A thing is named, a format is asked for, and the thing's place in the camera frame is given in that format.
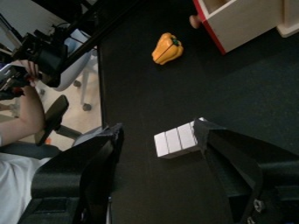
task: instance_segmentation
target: red stripe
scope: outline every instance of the red stripe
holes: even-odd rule
[[[209,36],[211,36],[211,38],[212,38],[212,40],[213,40],[213,42],[216,44],[216,47],[219,48],[220,53],[221,54],[226,54],[227,52],[224,50],[224,47],[220,44],[220,41],[219,41],[219,39],[216,37],[216,34],[215,34],[213,30],[211,29],[211,25],[209,25],[209,23],[207,21],[207,18],[204,16],[204,13],[203,13],[203,10],[201,10],[201,6],[200,6],[200,3],[199,3],[199,0],[192,0],[192,1],[193,1],[193,4],[195,4],[195,8],[196,8],[196,10],[199,12],[200,21],[201,21],[201,23],[204,25],[204,28],[205,28],[205,30],[209,33]]]

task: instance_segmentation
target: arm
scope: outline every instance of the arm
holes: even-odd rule
[[[29,63],[23,65],[29,74],[33,74]],[[24,95],[20,97],[20,116],[12,121],[0,123],[0,135],[3,138],[3,145],[11,144],[24,137],[35,134],[44,128],[44,111],[40,96],[35,87],[23,88]]]

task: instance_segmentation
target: white cabinet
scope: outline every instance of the white cabinet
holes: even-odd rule
[[[299,0],[192,1],[200,21],[223,54],[275,27],[280,27],[282,36],[286,37],[290,34],[287,29],[295,28],[299,23]]]

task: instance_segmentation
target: black floor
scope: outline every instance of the black floor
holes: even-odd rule
[[[200,153],[171,160],[155,153],[155,134],[195,117],[299,154],[299,34],[282,38],[274,29],[223,56],[204,28],[189,25],[195,13],[192,0],[145,1],[100,43],[105,122],[125,129],[117,224],[228,223],[217,220],[224,214]],[[184,52],[159,66],[151,54],[164,32]]]

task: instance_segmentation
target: white shirt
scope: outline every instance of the white shirt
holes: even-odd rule
[[[16,224],[31,201],[33,174],[49,158],[0,153],[0,224]]]

